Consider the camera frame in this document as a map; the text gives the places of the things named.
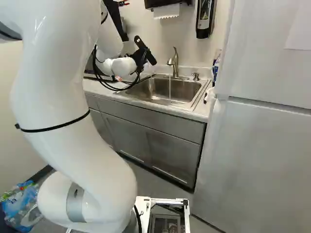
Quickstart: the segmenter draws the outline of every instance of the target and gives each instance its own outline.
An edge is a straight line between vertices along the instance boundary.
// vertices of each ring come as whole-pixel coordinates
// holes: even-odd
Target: gray cabinet
[[[152,168],[194,187],[200,145],[154,130],[146,136]]]
[[[127,120],[103,114],[114,138],[114,149],[193,188],[200,145]]]
[[[102,117],[102,113],[95,111],[93,109],[90,109],[90,113],[98,133],[101,135],[101,137],[106,143],[112,146],[113,145],[112,136],[110,134],[109,128],[107,127],[106,121]]]
[[[114,138],[115,150],[141,163],[148,164],[149,154],[146,149],[145,127],[107,114],[104,116]]]
[[[194,188],[206,124],[87,95],[102,138],[115,151]]]

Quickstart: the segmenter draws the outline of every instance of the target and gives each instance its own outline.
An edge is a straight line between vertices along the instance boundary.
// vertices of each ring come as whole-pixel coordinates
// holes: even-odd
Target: white countertop
[[[113,83],[111,85],[117,88],[123,88],[127,86],[124,83]],[[209,85],[207,86],[207,89],[211,88],[211,85],[212,84],[210,82]],[[111,91],[103,87],[98,81],[83,79],[83,88],[86,94],[94,95],[99,98],[114,100],[114,101],[130,104],[130,105],[134,105],[137,107],[151,109],[151,110],[155,110],[158,112],[167,113],[170,115],[183,117],[183,118],[187,118],[191,120],[196,120],[200,122],[205,122],[205,123],[208,122],[210,102],[207,102],[206,104],[203,103],[205,91],[203,91],[201,96],[199,97],[199,101],[196,107],[194,108],[194,110],[185,110],[185,109],[180,109],[180,108],[176,108],[172,106],[165,106],[165,105],[161,105],[157,103],[146,102],[142,100],[128,98],[128,97],[121,96],[121,95],[116,95],[114,94],[115,91]]]

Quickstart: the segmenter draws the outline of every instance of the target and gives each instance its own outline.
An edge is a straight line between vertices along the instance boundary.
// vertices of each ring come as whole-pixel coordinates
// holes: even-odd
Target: metal stand
[[[190,233],[190,209],[188,199],[158,199],[150,197],[136,197],[135,205],[140,213],[140,220],[142,226],[142,233],[148,232],[150,210],[154,205],[183,205],[184,206],[184,222],[185,233]],[[66,233],[72,233],[72,229],[67,229]]]

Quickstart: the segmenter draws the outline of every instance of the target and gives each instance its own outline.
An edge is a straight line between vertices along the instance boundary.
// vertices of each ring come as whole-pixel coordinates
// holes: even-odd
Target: plastic bag
[[[37,193],[34,182],[27,181],[19,183],[0,197],[7,225],[22,233],[30,232],[43,217],[37,207]]]

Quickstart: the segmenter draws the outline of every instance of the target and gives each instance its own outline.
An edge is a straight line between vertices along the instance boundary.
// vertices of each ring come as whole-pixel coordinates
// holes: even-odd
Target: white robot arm
[[[67,228],[120,233],[135,204],[136,178],[97,133],[82,87],[96,41],[103,53],[121,49],[109,15],[101,25],[100,2],[2,0],[0,22],[24,45],[11,91],[17,127],[57,170],[40,188],[40,211]],[[112,73],[119,61],[111,63]]]
[[[124,77],[134,73],[137,65],[133,58],[118,58],[123,49],[123,42],[103,2],[101,4],[101,11],[101,26],[96,42],[96,66],[104,74],[110,76]]]

